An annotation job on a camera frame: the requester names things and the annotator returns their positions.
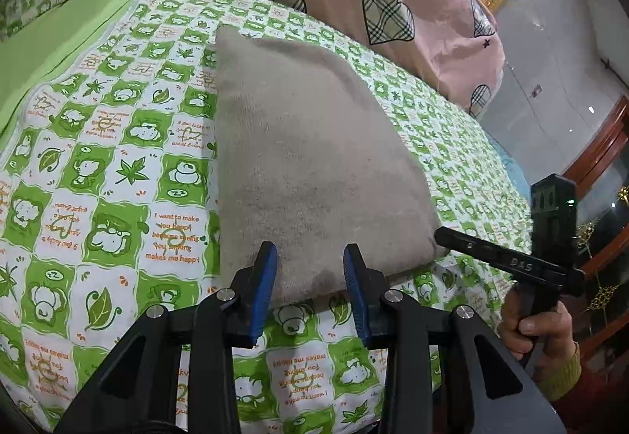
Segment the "person's right hand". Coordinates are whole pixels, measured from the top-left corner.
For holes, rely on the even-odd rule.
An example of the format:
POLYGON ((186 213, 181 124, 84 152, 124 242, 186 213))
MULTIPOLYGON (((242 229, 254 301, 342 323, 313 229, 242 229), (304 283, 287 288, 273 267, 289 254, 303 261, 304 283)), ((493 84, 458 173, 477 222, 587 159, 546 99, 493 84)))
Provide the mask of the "person's right hand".
POLYGON ((532 339, 544 339, 543 354, 534 366, 533 380, 542 382, 567 364, 577 352, 572 338, 572 316, 559 301, 549 312, 525 317, 520 290, 514 285, 504 298, 498 334, 515 359, 522 360, 534 349, 532 339))

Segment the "yellow knit sleeve forearm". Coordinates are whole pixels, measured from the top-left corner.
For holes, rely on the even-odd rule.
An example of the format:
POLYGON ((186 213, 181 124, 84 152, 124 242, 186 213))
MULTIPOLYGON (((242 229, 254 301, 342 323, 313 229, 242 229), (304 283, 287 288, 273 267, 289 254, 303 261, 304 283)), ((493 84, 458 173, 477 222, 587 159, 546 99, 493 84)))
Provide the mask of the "yellow knit sleeve forearm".
POLYGON ((533 381, 549 402, 555 402, 568 394, 579 382, 582 374, 580 347, 572 343, 572 355, 560 363, 552 363, 543 354, 534 366, 533 381))

